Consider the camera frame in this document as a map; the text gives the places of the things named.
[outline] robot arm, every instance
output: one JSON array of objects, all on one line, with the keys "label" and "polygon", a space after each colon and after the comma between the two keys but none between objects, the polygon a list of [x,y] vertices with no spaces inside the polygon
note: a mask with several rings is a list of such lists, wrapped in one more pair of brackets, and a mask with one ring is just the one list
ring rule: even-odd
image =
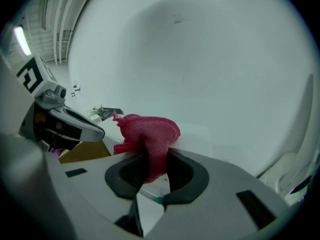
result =
[{"label": "robot arm", "polygon": [[16,76],[34,97],[20,129],[26,138],[72,149],[80,141],[98,142],[105,136],[101,127],[65,105],[67,90],[40,55],[35,54]]}]

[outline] cardboard box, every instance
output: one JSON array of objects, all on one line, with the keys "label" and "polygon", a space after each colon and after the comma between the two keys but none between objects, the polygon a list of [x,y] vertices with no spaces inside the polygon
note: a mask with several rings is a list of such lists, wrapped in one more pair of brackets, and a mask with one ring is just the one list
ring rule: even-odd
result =
[{"label": "cardboard box", "polygon": [[61,164],[80,162],[111,156],[103,141],[80,142],[72,150],[64,150],[59,156]]}]

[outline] white backdrop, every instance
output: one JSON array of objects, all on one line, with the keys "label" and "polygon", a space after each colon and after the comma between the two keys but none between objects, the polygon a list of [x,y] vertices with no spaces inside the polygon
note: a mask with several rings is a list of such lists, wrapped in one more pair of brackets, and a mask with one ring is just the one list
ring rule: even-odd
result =
[{"label": "white backdrop", "polygon": [[91,0],[68,64],[80,112],[208,127],[213,157],[256,176],[304,137],[318,57],[287,0]]}]

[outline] black slot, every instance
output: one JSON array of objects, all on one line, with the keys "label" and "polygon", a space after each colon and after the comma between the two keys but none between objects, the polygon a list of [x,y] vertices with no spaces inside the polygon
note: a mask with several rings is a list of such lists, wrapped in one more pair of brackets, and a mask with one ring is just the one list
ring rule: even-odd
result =
[{"label": "black slot", "polygon": [[250,190],[236,193],[236,196],[260,230],[276,219],[276,217]]},{"label": "black slot", "polygon": [[132,202],[129,214],[122,216],[114,224],[139,237],[144,236],[144,232],[140,223],[137,198],[135,198]]},{"label": "black slot", "polygon": [[106,170],[106,184],[119,198],[134,199],[149,175],[147,153],[136,154]]},{"label": "black slot", "polygon": [[84,174],[86,172],[87,172],[86,169],[79,168],[79,169],[75,169],[75,170],[66,171],[65,174],[67,175],[68,178],[70,178],[70,177],[74,177],[74,176],[77,176],[80,174]]},{"label": "black slot", "polygon": [[171,193],[163,197],[164,207],[193,202],[209,183],[209,173],[205,167],[177,152],[168,152],[167,174]]}]

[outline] fluorescent light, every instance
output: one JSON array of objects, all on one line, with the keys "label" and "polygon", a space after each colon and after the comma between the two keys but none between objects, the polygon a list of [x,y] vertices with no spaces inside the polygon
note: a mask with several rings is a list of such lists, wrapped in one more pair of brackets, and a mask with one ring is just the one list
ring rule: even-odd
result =
[{"label": "fluorescent light", "polygon": [[24,54],[27,56],[31,55],[31,50],[26,40],[23,28],[20,26],[17,26],[13,29],[13,32]]}]

